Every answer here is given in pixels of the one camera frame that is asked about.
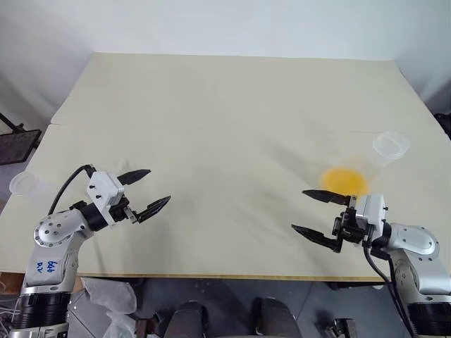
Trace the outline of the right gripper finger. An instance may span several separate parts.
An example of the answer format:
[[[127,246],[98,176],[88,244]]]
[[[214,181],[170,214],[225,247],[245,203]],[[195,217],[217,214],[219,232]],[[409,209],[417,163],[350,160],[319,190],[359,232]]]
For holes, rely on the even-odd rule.
[[[351,199],[351,196],[337,194],[328,190],[307,189],[303,190],[302,193],[317,201],[344,206],[348,206]]]
[[[322,232],[302,227],[299,225],[291,225],[292,229],[302,235],[309,241],[324,246],[335,253],[340,253],[342,249],[342,234],[340,232],[333,232],[333,238],[326,237]]]

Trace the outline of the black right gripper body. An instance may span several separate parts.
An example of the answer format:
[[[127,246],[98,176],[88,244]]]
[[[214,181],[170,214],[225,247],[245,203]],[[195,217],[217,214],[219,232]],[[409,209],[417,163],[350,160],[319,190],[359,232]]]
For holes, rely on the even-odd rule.
[[[337,195],[331,200],[335,204],[344,205],[346,209],[334,220],[332,235],[336,236],[336,246],[342,246],[344,241],[358,244],[365,235],[365,228],[360,228],[356,217],[357,197]]]

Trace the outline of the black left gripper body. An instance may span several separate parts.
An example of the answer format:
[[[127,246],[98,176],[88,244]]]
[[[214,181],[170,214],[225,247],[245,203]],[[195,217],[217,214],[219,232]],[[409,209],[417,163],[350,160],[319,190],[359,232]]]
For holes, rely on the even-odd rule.
[[[119,200],[111,199],[108,204],[107,223],[116,224],[125,219],[128,219],[131,223],[136,223],[137,214],[130,208],[129,204],[130,201],[125,196],[122,196]]]

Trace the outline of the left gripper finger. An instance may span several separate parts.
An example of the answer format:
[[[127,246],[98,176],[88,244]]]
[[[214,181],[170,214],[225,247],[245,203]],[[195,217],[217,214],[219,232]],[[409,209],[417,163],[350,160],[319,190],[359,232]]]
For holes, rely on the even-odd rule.
[[[138,223],[143,223],[144,221],[148,220],[149,218],[155,216],[157,213],[159,213],[163,207],[171,200],[171,196],[166,196],[164,198],[161,198],[155,202],[152,202],[147,206],[145,210],[139,213],[135,213],[135,218]]]
[[[150,174],[150,172],[151,170],[149,169],[133,170],[119,175],[117,179],[122,185],[131,185],[138,182],[146,175]]]

